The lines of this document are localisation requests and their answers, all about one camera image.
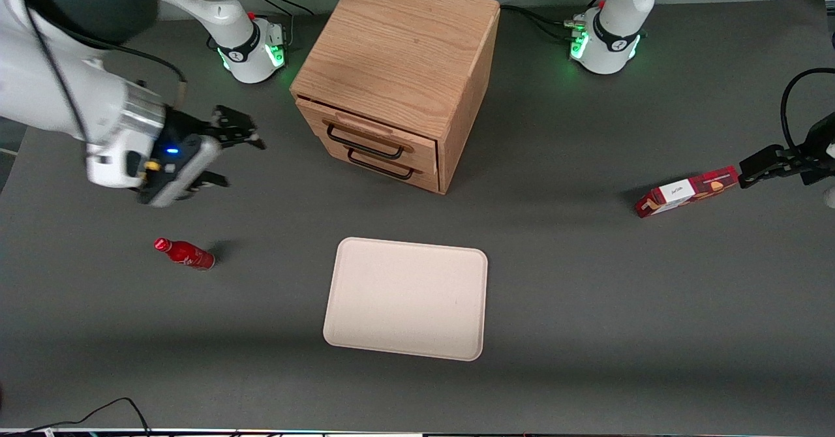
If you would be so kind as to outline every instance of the gray tabletop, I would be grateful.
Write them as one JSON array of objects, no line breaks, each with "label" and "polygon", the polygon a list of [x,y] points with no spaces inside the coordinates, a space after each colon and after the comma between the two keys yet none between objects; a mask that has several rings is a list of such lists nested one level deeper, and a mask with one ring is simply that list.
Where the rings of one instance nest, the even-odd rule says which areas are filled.
[{"label": "gray tabletop", "polygon": [[[567,18],[572,9],[545,11]],[[233,187],[155,210],[84,178],[80,146],[30,130],[0,197],[0,425],[78,419],[128,395],[156,427],[444,432],[835,433],[835,211],[779,179],[641,220],[645,187],[781,141],[779,98],[832,66],[822,0],[658,7],[621,74],[588,74],[513,12],[447,196],[328,157],[289,69],[236,83],[193,22],[134,41],[190,78],[185,110],[252,114],[268,151],[213,170]],[[164,68],[108,68],[166,97]],[[797,87],[797,136],[832,110]],[[156,237],[221,251],[198,273]],[[473,363],[322,339],[345,237],[489,256]],[[133,427],[129,410],[90,425]]]}]

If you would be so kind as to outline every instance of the wooden cabinet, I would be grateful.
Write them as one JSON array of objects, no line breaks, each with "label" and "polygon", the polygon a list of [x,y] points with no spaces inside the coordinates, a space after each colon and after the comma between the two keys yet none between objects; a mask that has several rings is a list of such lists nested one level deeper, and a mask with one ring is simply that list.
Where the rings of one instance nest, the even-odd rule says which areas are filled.
[{"label": "wooden cabinet", "polygon": [[290,92],[332,157],[445,194],[498,13],[493,0],[340,0]]}]

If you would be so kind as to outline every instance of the red bottle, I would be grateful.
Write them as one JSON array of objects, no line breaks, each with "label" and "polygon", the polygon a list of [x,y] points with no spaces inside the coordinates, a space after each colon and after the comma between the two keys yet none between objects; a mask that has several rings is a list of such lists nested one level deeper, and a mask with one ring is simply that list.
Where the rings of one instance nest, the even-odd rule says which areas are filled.
[{"label": "red bottle", "polygon": [[215,265],[212,253],[201,250],[187,241],[170,241],[167,238],[157,238],[154,247],[167,254],[171,261],[185,264],[198,271],[208,271]]}]

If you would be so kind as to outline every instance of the wooden cabinet top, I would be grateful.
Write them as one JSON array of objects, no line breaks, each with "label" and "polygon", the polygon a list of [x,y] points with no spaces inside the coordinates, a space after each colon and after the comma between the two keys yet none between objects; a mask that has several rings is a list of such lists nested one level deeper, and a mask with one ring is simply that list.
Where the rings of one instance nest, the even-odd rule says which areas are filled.
[{"label": "wooden cabinet top", "polygon": [[290,91],[440,138],[498,11],[493,0],[340,0]]}]

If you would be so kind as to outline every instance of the beige tray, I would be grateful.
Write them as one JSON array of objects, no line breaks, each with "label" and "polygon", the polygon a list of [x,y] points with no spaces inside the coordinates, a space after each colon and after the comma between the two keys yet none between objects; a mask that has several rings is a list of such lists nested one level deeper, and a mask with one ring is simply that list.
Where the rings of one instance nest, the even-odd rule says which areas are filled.
[{"label": "beige tray", "polygon": [[486,293],[480,250],[346,238],[323,334],[343,348],[475,360]]}]

